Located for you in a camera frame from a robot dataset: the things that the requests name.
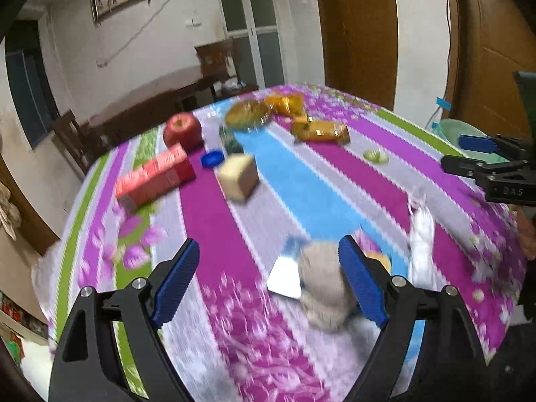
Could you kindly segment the grey tissue ball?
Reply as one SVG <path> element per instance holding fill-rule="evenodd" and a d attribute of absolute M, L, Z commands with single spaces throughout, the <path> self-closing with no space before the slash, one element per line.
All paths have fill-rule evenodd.
<path fill-rule="evenodd" d="M 357 306 L 338 257 L 338 244 L 319 241 L 306 244 L 298 259 L 300 303 L 310 325 L 336 332 Z"/>

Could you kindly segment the dark green small packet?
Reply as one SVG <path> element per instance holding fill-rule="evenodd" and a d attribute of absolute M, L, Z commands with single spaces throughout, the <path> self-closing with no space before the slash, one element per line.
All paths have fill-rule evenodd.
<path fill-rule="evenodd" d="M 219 127 L 219 137 L 222 147 L 227 155 L 242 154 L 245 152 L 244 147 L 237 141 L 235 133 L 226 126 Z"/>

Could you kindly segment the red carton box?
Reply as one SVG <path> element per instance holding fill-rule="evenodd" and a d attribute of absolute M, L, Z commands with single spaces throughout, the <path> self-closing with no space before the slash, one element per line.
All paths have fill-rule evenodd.
<path fill-rule="evenodd" d="M 191 161 L 177 143 L 120 177 L 115 183 L 115 198 L 126 211 L 133 212 L 194 179 Z"/>

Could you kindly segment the green leaf scrap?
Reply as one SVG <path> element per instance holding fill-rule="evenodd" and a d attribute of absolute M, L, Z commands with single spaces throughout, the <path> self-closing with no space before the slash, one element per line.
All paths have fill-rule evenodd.
<path fill-rule="evenodd" d="M 363 153 L 363 157 L 366 161 L 382 165 L 389 162 L 389 155 L 380 148 L 368 149 Z"/>

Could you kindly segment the white foil card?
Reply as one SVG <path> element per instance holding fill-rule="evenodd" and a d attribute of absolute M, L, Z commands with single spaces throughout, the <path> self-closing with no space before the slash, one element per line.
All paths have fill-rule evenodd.
<path fill-rule="evenodd" d="M 269 292 L 279 296 L 291 299 L 301 298 L 302 284 L 298 262 L 291 257 L 278 257 L 266 280 L 266 288 Z"/>

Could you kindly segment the blue tape strips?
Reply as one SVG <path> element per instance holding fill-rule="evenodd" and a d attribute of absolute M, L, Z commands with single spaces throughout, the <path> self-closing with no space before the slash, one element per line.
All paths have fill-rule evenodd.
<path fill-rule="evenodd" d="M 446 101 L 444 98 L 437 97 L 436 98 L 436 105 L 438 105 L 443 110 L 449 112 L 451 111 L 452 105 Z"/>

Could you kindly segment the blue bottle cap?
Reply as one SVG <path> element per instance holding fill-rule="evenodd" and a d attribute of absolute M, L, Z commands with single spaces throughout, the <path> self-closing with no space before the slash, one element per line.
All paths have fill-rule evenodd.
<path fill-rule="evenodd" d="M 201 157 L 202 167 L 213 169 L 225 161 L 225 155 L 221 150 L 207 151 Z"/>

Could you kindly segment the yellow snack packet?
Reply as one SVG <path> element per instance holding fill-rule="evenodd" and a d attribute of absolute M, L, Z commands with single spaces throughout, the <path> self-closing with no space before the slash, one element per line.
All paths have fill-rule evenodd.
<path fill-rule="evenodd" d="M 350 134 L 345 124 L 315 120 L 308 115 L 297 116 L 292 120 L 291 133 L 301 142 L 350 142 Z"/>

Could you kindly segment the dark wooden chair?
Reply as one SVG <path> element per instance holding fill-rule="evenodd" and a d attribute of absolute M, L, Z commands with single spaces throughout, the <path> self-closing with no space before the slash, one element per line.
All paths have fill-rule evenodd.
<path fill-rule="evenodd" d="M 213 102 L 254 92 L 259 89 L 256 83 L 246 83 L 237 64 L 241 57 L 232 38 L 195 46 L 197 58 L 203 75 L 203 88 L 210 90 Z"/>

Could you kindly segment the white face mask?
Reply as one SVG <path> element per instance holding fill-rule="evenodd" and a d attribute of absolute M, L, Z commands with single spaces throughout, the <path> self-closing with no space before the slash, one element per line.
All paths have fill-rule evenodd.
<path fill-rule="evenodd" d="M 433 268 L 435 224 L 423 197 L 408 195 L 410 214 L 408 280 L 416 288 L 436 290 Z"/>

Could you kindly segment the brown wooden door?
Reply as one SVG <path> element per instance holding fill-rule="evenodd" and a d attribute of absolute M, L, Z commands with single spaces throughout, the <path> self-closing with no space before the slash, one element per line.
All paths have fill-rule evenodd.
<path fill-rule="evenodd" d="M 484 133 L 530 137 L 513 73 L 535 70 L 535 34 L 514 0 L 447 0 L 450 61 L 443 115 Z"/>

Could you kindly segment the cream cardboard box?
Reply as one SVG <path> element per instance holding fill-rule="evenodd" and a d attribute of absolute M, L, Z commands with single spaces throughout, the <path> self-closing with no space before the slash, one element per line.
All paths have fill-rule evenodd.
<path fill-rule="evenodd" d="M 228 156 L 217 169 L 216 178 L 227 200 L 247 201 L 260 183 L 254 155 L 236 153 Z"/>

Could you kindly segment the green lined trash bin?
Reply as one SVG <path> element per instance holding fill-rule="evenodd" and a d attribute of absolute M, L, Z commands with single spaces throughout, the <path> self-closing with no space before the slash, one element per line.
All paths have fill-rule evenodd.
<path fill-rule="evenodd" d="M 433 124 L 431 126 L 432 132 L 442 138 L 445 141 L 448 141 L 454 147 L 462 150 L 468 157 L 472 159 L 479 159 L 487 163 L 500 163 L 506 162 L 506 159 L 500 157 L 496 153 L 485 153 L 478 151 L 469 151 L 462 149 L 459 146 L 459 137 L 462 135 L 475 136 L 475 137 L 486 137 L 487 134 L 480 131 L 476 127 L 471 126 L 463 121 L 454 120 L 454 119 L 443 119 L 440 120 L 438 124 Z"/>

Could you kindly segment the red apple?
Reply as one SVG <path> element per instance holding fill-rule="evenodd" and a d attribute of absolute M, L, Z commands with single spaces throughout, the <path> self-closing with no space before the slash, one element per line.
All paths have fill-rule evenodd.
<path fill-rule="evenodd" d="M 201 124 L 191 113 L 175 114 L 167 121 L 162 139 L 168 148 L 179 143 L 186 152 L 194 151 L 203 145 Z"/>

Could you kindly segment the glass panel door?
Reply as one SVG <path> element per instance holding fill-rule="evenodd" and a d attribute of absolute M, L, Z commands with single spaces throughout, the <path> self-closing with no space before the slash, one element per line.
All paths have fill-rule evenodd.
<path fill-rule="evenodd" d="M 274 0 L 220 0 L 226 36 L 232 39 L 237 73 L 260 88 L 284 83 Z"/>

